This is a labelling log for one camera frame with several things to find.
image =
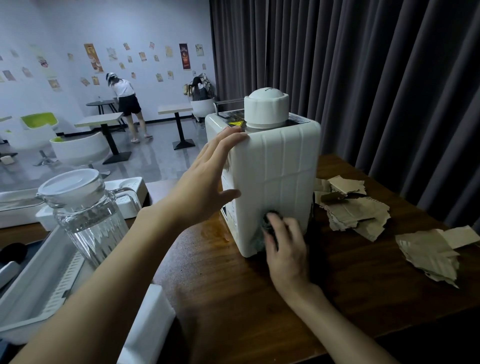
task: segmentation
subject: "hand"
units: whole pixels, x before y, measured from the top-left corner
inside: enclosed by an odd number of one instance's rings
[[[240,127],[227,127],[200,151],[197,159],[177,182],[173,190],[161,201],[168,205],[182,227],[207,220],[223,205],[240,197],[239,190],[218,191],[222,169],[228,152],[247,138]]]
[[[306,293],[312,284],[308,278],[307,246],[297,220],[284,218],[276,214],[267,214],[278,241],[278,251],[273,236],[264,230],[267,263],[272,282],[290,304]]]

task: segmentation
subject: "woman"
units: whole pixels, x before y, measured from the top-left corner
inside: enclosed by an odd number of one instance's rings
[[[128,128],[130,129],[133,139],[132,143],[139,143],[137,130],[133,124],[132,113],[135,114],[140,123],[140,127],[144,133],[145,139],[153,138],[147,133],[147,126],[145,125],[144,116],[142,115],[142,108],[138,103],[137,96],[133,90],[130,81],[118,78],[115,73],[107,73],[108,86],[113,89],[119,101],[119,111],[123,112],[123,116],[127,118]]]
[[[194,77],[190,85],[193,101],[208,100],[208,92],[200,77]]]
[[[218,183],[228,152],[247,138],[240,127],[226,128],[206,144],[174,189],[140,210],[115,250],[11,363],[116,363],[152,277],[175,239],[240,197],[239,190],[218,192]],[[309,282],[307,247],[298,222],[275,214],[268,218],[278,241],[277,250],[274,238],[264,232],[273,285],[335,363],[397,364]]]

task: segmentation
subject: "curtain fold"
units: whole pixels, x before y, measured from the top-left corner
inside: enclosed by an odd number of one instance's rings
[[[221,98],[288,93],[290,111],[321,123],[322,154],[480,231],[479,0],[211,0],[211,9]]]

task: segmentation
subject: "dark red poster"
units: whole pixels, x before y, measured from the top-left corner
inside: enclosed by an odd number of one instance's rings
[[[190,67],[190,56],[188,55],[188,46],[187,43],[180,43],[180,55],[181,63],[184,70],[189,70]]]

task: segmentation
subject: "glossy floor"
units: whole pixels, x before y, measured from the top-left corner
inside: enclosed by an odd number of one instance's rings
[[[182,119],[181,123],[185,139],[193,139],[194,147],[173,150],[172,142],[180,139],[177,125],[175,121],[163,121],[148,124],[148,132],[154,138],[151,141],[141,138],[140,144],[130,143],[129,132],[113,132],[118,150],[132,152],[130,159],[107,165],[96,163],[94,167],[100,171],[111,171],[110,176],[106,178],[107,181],[128,177],[143,177],[145,182],[180,178],[207,142],[205,129],[201,128],[202,124],[192,119]],[[11,151],[9,145],[0,145],[0,153]],[[50,146],[44,151],[49,157],[55,157]],[[57,174],[77,169],[60,162],[34,167],[33,164],[41,159],[37,150],[20,151],[14,159],[16,162],[11,165],[0,163],[0,192],[37,188]]]

